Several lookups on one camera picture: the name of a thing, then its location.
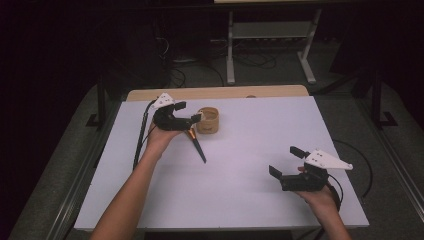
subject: round container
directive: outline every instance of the round container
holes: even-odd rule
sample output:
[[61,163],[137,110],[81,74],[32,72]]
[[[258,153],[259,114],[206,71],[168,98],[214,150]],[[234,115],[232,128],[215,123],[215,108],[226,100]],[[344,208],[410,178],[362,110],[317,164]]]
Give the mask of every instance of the round container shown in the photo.
[[199,110],[203,113],[202,120],[196,123],[196,129],[201,134],[213,134],[219,129],[219,112],[213,107],[204,107]]

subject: white table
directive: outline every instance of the white table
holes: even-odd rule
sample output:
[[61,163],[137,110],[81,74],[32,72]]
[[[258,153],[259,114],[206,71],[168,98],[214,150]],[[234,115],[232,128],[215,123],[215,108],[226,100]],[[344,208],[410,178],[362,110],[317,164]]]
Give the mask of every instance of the white table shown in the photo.
[[[148,102],[122,104],[75,228],[93,229],[130,175]],[[272,165],[283,174],[298,174],[297,167],[303,161],[290,154],[290,146],[305,151],[319,148],[337,156],[314,98],[190,99],[186,109],[174,114],[189,117],[205,106],[220,111],[218,133],[198,134],[207,163],[202,162],[187,136],[177,136],[155,169],[138,228],[185,231],[319,226],[307,204],[294,193],[283,192],[268,173]],[[153,113],[151,110],[148,122]],[[368,226],[346,172],[329,172],[344,190],[340,213],[346,226]]]

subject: gray floor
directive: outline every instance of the gray floor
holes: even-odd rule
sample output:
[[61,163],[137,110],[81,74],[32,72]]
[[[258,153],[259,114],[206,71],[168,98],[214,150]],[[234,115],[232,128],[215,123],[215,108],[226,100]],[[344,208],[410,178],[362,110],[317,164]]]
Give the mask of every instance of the gray floor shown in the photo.
[[[311,68],[317,78],[317,84],[306,83],[301,66],[297,60],[296,50],[302,42],[290,44],[289,48],[277,49],[264,55],[276,57],[276,65],[270,69],[246,66],[251,61],[263,61],[263,56],[246,54],[240,50],[235,62],[236,86],[248,85],[282,85],[302,84],[310,92],[321,89],[339,79],[338,74],[329,73],[330,65],[338,44],[315,43],[309,55]],[[219,87],[221,78],[226,77],[225,57],[216,58],[205,63],[194,62],[178,69],[184,72],[185,87]],[[181,72],[173,71],[175,77],[182,77]],[[181,79],[173,79],[169,87],[176,87]],[[424,192],[422,174],[424,173],[424,134],[402,105],[396,92],[383,85],[382,110],[390,112],[399,126],[384,127],[377,130],[370,122],[370,97],[354,99],[349,92],[355,82],[349,82],[325,96],[317,96],[316,101],[334,140],[343,141],[358,149],[373,169],[373,185],[364,199],[363,208],[370,221],[367,228],[350,229],[354,239],[422,239],[424,224],[417,213],[417,207],[411,199],[413,195],[405,190],[405,177],[399,172],[409,174],[410,180],[418,190]],[[87,93],[71,120],[62,140],[53,154],[30,201],[24,209],[10,239],[88,239],[89,234],[72,229],[72,223],[78,215],[79,205],[95,169],[82,172],[86,164],[93,164],[106,141],[114,115],[119,103],[108,101],[109,124],[98,131],[85,124],[91,114],[96,113],[96,88]],[[342,159],[352,162],[354,171],[349,177],[358,197],[362,196],[370,179],[369,170],[356,150],[346,144],[335,142],[335,147]],[[399,158],[399,165],[394,160]],[[293,239],[299,238],[308,230],[293,231]],[[278,232],[254,234],[250,239],[273,239]],[[315,233],[303,239],[313,239]],[[201,235],[193,239],[237,239],[242,235],[224,236],[220,234]],[[142,232],[137,239],[144,239]]]

